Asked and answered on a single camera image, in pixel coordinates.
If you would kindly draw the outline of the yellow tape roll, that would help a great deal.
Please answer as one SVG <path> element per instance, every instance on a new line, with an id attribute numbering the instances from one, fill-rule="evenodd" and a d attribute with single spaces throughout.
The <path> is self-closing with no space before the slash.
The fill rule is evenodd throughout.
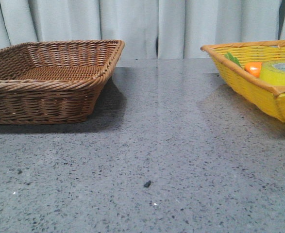
<path id="1" fill-rule="evenodd" d="M 263 62 L 259 79 L 274 86 L 285 86 L 285 61 Z"/>

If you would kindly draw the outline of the pale grey curtain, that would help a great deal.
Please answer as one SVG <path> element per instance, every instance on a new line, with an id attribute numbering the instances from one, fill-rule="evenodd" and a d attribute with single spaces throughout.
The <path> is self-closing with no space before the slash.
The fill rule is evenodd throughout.
<path id="1" fill-rule="evenodd" d="M 0 49 L 120 39 L 123 59 L 202 58 L 202 45 L 285 39 L 285 0 L 0 0 Z"/>

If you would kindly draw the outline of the brown wicker basket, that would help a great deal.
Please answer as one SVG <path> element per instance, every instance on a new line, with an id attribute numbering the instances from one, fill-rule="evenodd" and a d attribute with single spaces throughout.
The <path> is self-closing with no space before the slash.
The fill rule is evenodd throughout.
<path id="1" fill-rule="evenodd" d="M 0 49 L 0 125 L 83 122 L 112 76 L 122 40 L 27 42 Z"/>

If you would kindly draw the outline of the orange toy carrot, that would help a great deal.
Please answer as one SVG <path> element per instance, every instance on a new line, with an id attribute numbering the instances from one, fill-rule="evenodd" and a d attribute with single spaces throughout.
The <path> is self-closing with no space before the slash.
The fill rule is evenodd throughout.
<path id="1" fill-rule="evenodd" d="M 234 62 L 239 67 L 242 67 L 237 57 L 233 56 L 230 52 L 224 54 L 225 58 Z M 256 78 L 260 77 L 260 72 L 262 68 L 262 62 L 249 62 L 244 65 L 244 70 L 249 74 L 255 76 Z"/>

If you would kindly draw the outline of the yellow wicker basket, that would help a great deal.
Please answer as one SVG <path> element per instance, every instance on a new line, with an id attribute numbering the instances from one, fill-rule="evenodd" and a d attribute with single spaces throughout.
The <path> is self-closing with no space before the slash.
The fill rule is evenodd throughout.
<path id="1" fill-rule="evenodd" d="M 285 40 L 204 45 L 220 76 L 262 112 L 285 122 L 285 85 L 269 84 L 249 74 L 249 62 L 285 61 Z"/>

